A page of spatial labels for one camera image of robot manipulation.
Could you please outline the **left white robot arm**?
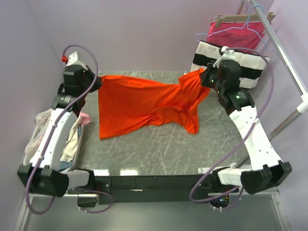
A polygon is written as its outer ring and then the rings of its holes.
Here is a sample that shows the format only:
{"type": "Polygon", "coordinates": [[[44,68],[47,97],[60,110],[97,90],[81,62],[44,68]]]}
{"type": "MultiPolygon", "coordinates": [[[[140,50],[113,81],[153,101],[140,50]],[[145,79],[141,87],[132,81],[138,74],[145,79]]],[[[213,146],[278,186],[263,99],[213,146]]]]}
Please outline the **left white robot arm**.
{"type": "Polygon", "coordinates": [[[29,161],[20,165],[17,175],[30,193],[62,197],[66,191],[79,187],[84,193],[96,189],[91,170],[60,172],[60,161],[73,124],[85,105],[88,93],[100,88],[102,81],[84,64],[67,65],[64,82],[58,89],[51,108],[51,117],[42,142],[29,161]]]}

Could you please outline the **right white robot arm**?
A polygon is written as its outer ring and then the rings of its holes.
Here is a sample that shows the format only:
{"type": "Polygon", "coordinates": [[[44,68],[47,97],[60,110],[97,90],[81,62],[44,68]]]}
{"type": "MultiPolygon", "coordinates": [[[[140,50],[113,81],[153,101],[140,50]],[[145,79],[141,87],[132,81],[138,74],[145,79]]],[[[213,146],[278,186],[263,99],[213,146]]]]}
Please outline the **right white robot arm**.
{"type": "Polygon", "coordinates": [[[250,158],[250,165],[199,168],[199,173],[213,176],[213,190],[222,192],[228,185],[242,187],[255,194],[279,186],[291,173],[289,162],[283,162],[272,147],[257,117],[257,108],[247,90],[240,88],[241,68],[235,60],[209,64],[200,75],[201,84],[215,90],[219,103],[236,125],[250,158]]]}

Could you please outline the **orange t-shirt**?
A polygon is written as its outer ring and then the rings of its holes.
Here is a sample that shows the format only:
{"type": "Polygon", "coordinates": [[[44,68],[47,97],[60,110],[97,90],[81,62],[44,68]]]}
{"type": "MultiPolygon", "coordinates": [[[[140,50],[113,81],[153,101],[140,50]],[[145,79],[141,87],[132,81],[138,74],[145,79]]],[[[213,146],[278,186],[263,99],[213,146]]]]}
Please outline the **orange t-shirt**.
{"type": "Polygon", "coordinates": [[[198,106],[210,93],[200,83],[203,71],[184,74],[177,84],[121,75],[102,76],[103,85],[98,90],[100,139],[172,122],[190,134],[198,133],[198,106]]]}

